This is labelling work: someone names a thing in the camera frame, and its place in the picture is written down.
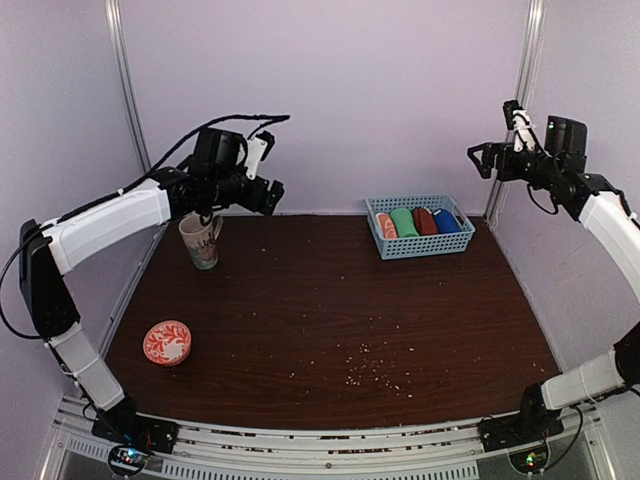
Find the green rolled towel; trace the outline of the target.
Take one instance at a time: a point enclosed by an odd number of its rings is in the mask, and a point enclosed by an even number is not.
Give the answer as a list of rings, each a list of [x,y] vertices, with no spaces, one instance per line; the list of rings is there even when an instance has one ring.
[[[393,209],[390,212],[390,218],[399,238],[415,238],[419,236],[412,213],[408,208],[401,207]]]

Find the brown towel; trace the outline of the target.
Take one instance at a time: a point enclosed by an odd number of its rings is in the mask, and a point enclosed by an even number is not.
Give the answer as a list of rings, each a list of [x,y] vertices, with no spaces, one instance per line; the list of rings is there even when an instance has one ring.
[[[418,207],[411,211],[414,227],[420,236],[431,236],[439,233],[431,212],[428,209]]]

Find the light blue plastic basket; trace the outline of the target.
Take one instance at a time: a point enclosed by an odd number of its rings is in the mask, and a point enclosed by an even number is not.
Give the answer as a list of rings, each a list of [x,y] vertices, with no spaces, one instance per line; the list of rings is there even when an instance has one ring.
[[[472,222],[459,208],[456,200],[449,195],[372,197],[366,198],[364,204],[367,222],[382,260],[462,253],[467,249],[476,231]],[[386,239],[376,215],[378,213],[389,214],[394,208],[399,207],[406,207],[410,210],[416,207],[428,210],[446,210],[453,216],[459,231],[411,238]]]

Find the aluminium frame post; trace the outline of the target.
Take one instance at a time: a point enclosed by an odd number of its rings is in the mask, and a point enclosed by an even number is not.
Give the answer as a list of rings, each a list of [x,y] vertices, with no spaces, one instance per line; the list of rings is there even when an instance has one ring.
[[[534,96],[543,43],[546,9],[547,1],[532,0],[529,2],[515,97],[512,103],[513,109],[517,109],[513,120],[515,129],[508,131],[505,137],[506,141],[512,141],[514,134],[523,129],[525,125],[523,120],[524,110],[529,109],[529,104]],[[498,178],[493,181],[484,215],[485,222],[491,229],[495,229],[498,225],[499,214],[504,208],[508,187],[509,185],[505,181]]]
[[[151,168],[151,162],[135,98],[120,2],[118,0],[106,0],[105,13],[130,136],[140,168],[143,172],[147,172]]]

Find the blue towel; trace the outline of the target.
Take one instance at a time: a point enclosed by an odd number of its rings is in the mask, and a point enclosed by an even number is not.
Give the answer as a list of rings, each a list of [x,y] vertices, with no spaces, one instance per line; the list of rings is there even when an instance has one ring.
[[[460,227],[458,226],[456,218],[450,211],[446,209],[434,210],[432,218],[439,234],[453,234],[460,232]]]

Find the orange patterned bowl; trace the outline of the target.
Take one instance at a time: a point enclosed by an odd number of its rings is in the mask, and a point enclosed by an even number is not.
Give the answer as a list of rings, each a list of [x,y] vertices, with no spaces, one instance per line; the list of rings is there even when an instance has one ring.
[[[192,349],[191,330],[178,320],[165,320],[154,325],[142,343],[145,357],[164,367],[182,363]]]

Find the front aluminium rail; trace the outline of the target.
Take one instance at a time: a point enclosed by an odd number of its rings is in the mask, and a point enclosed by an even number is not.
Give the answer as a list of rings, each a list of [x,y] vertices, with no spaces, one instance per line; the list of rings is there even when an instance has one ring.
[[[177,421],[174,448],[139,479],[617,479],[593,406],[560,434],[488,451],[477,418],[375,429],[278,430]]]

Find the right aluminium frame post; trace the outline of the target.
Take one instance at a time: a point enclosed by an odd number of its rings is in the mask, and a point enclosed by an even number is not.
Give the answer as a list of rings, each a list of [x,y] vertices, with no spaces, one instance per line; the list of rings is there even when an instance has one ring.
[[[529,104],[534,96],[543,43],[546,9],[547,1],[532,0],[529,2],[515,97],[512,103],[513,109],[517,109],[513,120],[515,129],[508,131],[505,137],[506,141],[512,141],[514,134],[523,129],[525,125],[523,120],[524,110],[529,109]],[[498,225],[499,214],[504,208],[508,187],[509,185],[505,181],[498,178],[493,181],[484,215],[485,222],[491,229],[495,229]]]

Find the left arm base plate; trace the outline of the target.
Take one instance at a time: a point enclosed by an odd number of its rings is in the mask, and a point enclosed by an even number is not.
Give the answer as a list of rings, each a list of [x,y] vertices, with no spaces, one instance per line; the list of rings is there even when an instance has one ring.
[[[178,437],[179,425],[173,421],[140,415],[131,410],[113,413],[98,409],[91,433],[93,436],[133,447],[144,453],[171,454]]]

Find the white patterned mug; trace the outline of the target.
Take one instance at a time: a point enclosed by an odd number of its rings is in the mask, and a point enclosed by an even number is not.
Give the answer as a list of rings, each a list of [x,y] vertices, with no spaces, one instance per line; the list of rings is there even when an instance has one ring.
[[[217,241],[222,227],[223,218],[219,215],[204,218],[191,213],[179,222],[179,233],[196,269],[205,271],[217,265]]]

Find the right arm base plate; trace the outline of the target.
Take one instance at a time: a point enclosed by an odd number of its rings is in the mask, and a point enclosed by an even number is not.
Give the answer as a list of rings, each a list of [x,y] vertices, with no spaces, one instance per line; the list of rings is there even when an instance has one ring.
[[[522,420],[520,413],[502,417],[484,417],[478,424],[480,440],[485,452],[511,449],[528,443],[542,442],[545,438],[564,432],[557,417]]]

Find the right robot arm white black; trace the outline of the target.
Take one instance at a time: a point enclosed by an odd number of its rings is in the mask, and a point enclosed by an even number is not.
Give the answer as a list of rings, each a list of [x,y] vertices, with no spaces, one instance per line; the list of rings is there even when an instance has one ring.
[[[538,135],[519,102],[502,110],[509,138],[467,154],[504,187],[491,227],[561,365],[504,420],[530,442],[565,408],[639,382],[639,219],[620,188],[588,171],[585,124],[550,116]]]

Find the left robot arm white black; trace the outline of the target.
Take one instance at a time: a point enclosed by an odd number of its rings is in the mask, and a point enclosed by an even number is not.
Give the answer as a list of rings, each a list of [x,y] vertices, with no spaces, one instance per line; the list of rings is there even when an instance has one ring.
[[[48,221],[21,225],[18,283],[36,336],[105,415],[106,429],[121,443],[137,442],[144,424],[95,344],[98,316],[135,271],[133,255],[119,259],[118,254],[190,213],[207,216],[238,206],[272,214],[284,186],[261,177],[258,168],[275,143],[264,129],[244,136],[204,128],[179,165],[158,166],[133,187]]]

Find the left aluminium frame post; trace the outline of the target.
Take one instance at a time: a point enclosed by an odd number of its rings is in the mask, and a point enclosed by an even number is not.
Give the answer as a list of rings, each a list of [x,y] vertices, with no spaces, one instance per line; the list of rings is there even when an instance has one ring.
[[[147,172],[151,168],[151,162],[135,98],[120,2],[118,0],[106,0],[105,13],[130,136],[140,168],[143,172]]]

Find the orange white rolled towel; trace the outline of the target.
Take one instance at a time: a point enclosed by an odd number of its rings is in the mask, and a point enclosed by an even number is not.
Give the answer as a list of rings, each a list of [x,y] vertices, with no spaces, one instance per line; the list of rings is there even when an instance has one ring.
[[[389,214],[379,212],[376,214],[376,220],[382,238],[384,238],[385,240],[394,240],[398,238],[395,224]]]

